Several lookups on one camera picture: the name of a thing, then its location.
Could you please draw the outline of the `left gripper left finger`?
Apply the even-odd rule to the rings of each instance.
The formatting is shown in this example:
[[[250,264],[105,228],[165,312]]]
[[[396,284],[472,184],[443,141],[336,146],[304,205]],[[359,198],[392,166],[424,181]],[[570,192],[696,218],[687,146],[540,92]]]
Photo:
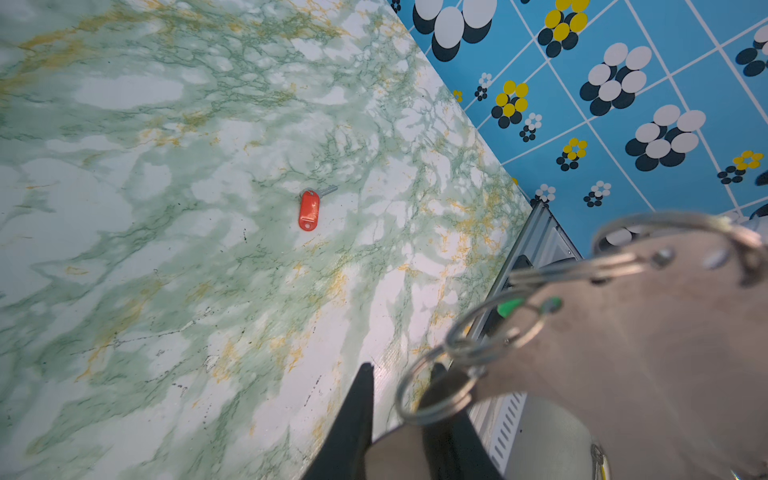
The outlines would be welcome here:
[[[365,453],[372,442],[374,367],[363,363],[331,429],[303,479],[365,479]]]

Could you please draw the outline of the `red key tag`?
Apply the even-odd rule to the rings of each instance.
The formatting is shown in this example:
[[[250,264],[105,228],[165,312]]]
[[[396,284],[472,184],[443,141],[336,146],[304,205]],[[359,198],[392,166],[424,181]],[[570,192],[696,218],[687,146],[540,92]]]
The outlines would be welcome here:
[[[319,221],[321,199],[337,189],[337,186],[329,186],[320,191],[306,189],[300,193],[298,225],[303,231],[311,232],[316,229]]]

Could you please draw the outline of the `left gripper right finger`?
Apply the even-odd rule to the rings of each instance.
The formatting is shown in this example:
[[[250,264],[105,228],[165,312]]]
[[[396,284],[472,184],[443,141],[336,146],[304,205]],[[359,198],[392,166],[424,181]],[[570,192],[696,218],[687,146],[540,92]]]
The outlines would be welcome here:
[[[419,409],[445,399],[462,384],[458,374],[448,373],[443,364],[436,363]],[[465,411],[424,426],[422,444],[430,479],[502,479]]]

